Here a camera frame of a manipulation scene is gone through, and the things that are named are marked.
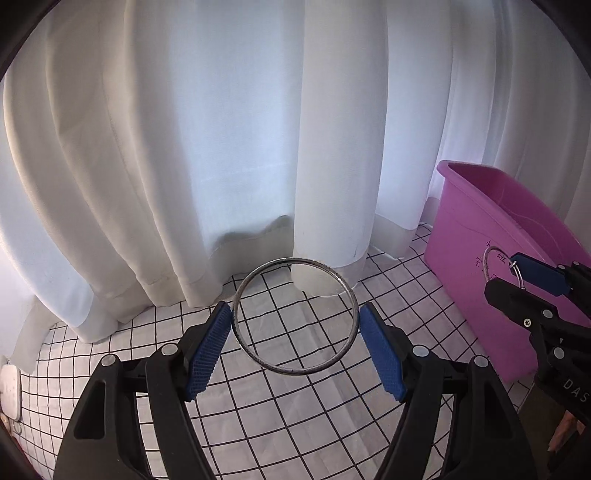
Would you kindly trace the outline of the person right hand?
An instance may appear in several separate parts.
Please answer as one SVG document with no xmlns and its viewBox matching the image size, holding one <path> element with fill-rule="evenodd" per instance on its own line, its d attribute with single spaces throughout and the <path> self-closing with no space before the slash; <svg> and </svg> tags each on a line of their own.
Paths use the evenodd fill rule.
<svg viewBox="0 0 591 480">
<path fill-rule="evenodd" d="M 558 452 L 575 432 L 582 435 L 584 431 L 585 425 L 577 420 L 571 412 L 566 411 L 552 435 L 547 451 Z"/>
</svg>

